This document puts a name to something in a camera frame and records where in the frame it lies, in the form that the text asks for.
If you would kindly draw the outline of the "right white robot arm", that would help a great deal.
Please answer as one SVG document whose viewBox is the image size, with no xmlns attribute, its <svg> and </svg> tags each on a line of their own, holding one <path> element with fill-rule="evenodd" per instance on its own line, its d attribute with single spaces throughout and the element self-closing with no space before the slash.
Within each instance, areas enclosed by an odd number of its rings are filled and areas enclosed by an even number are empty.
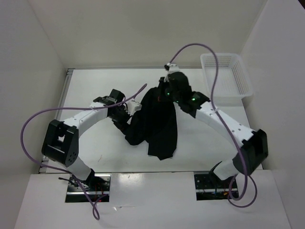
<svg viewBox="0 0 305 229">
<path fill-rule="evenodd" d="M 182 72 L 173 72 L 159 79 L 158 100 L 177 103 L 182 111 L 204 122 L 237 148 L 233 159 L 216 164 L 209 175 L 213 187 L 221 187 L 225 181 L 242 173 L 251 175 L 268 157 L 266 132 L 242 125 L 217 108 L 209 97 L 193 91 L 188 78 Z"/>
</svg>

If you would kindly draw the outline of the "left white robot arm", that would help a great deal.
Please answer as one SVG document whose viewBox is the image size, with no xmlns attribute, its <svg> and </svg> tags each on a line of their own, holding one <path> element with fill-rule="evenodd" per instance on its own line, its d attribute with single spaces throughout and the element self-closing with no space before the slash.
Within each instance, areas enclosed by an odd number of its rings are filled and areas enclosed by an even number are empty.
<svg viewBox="0 0 305 229">
<path fill-rule="evenodd" d="M 109 96 L 97 97 L 91 107 L 63 121 L 52 120 L 46 132 L 41 152 L 52 161 L 61 164 L 75 175 L 83 190 L 102 186 L 105 181 L 95 176 L 79 156 L 80 136 L 99 121 L 110 118 L 113 121 L 128 121 L 127 107 L 122 103 L 125 95 L 112 89 Z"/>
</svg>

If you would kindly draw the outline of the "black shorts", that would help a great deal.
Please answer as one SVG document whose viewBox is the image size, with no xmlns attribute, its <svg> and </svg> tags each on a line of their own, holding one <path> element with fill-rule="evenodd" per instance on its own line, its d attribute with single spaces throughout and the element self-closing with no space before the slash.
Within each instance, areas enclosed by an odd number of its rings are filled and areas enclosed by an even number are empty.
<svg viewBox="0 0 305 229">
<path fill-rule="evenodd" d="M 131 122 L 122 130 L 125 139 L 132 146 L 146 141 L 148 155 L 159 160 L 173 157 L 178 137 L 173 103 L 158 101 L 158 89 L 154 87 L 145 94 L 141 105 L 141 110 L 134 113 Z"/>
</svg>

